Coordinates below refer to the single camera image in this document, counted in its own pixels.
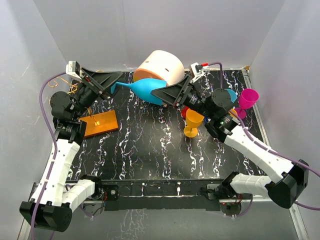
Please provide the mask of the red wine glass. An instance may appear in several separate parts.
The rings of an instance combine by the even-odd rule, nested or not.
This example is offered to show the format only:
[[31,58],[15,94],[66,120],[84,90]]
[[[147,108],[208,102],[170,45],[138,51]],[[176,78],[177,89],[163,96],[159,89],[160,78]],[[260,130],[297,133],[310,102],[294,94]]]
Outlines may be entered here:
[[189,109],[189,107],[185,106],[185,107],[181,110],[181,116],[182,116],[184,119],[186,118],[188,109]]

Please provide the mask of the blue wine glass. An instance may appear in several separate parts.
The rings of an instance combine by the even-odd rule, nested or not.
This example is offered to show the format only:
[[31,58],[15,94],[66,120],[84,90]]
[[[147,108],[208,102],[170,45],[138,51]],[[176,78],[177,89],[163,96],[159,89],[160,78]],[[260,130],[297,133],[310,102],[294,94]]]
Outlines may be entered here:
[[226,88],[225,90],[229,93],[231,102],[234,103],[238,98],[237,93],[229,88]]
[[144,78],[133,83],[117,81],[111,86],[110,92],[114,94],[118,86],[131,89],[137,97],[147,103],[161,106],[163,101],[160,98],[152,95],[151,92],[156,89],[165,88],[167,86],[167,82],[165,80],[155,78]]

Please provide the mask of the yellow wine glass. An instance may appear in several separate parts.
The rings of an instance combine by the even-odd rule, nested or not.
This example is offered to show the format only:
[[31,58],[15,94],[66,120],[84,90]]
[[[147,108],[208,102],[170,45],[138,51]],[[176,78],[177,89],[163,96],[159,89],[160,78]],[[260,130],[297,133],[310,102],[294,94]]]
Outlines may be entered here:
[[238,116],[238,113],[234,108],[229,110],[229,114],[232,115],[234,118],[237,118]]
[[198,127],[202,124],[204,118],[203,115],[189,108],[186,111],[186,126],[183,129],[185,136],[188,138],[196,137],[198,135]]

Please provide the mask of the pink wine glass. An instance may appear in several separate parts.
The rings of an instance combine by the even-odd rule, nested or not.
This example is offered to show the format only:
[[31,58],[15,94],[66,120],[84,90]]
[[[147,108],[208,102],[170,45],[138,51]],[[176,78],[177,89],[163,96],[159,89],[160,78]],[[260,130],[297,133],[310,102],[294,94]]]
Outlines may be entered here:
[[258,101],[259,97],[259,93],[254,89],[244,89],[238,100],[239,107],[234,109],[237,113],[237,116],[241,119],[244,119],[247,116],[246,110],[253,107],[253,105]]

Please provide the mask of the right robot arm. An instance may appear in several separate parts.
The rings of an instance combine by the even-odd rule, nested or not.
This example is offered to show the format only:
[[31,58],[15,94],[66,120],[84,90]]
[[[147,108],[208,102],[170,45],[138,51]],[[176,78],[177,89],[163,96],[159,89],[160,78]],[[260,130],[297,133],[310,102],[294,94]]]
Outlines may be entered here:
[[233,199],[239,194],[269,197],[278,206],[289,209],[308,185],[309,165],[281,156],[249,133],[242,122],[229,114],[234,103],[228,90],[217,88],[202,98],[191,77],[179,83],[156,88],[151,94],[168,105],[184,105],[209,121],[204,125],[209,134],[237,150],[263,170],[264,175],[245,175],[233,171],[211,194]]

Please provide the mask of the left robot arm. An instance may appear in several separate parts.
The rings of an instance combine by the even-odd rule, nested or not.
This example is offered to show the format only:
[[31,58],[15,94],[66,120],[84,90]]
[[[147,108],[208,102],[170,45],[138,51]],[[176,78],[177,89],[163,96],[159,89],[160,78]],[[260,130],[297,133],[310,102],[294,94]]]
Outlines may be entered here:
[[97,98],[106,99],[116,94],[114,84],[123,80],[121,71],[97,72],[85,68],[74,71],[80,78],[75,93],[55,92],[50,98],[53,127],[44,116],[52,137],[52,149],[42,178],[30,200],[23,201],[19,212],[31,228],[64,232],[69,227],[73,212],[87,199],[103,195],[102,181],[84,175],[70,189],[66,180],[73,160],[85,138],[87,123],[80,118]]

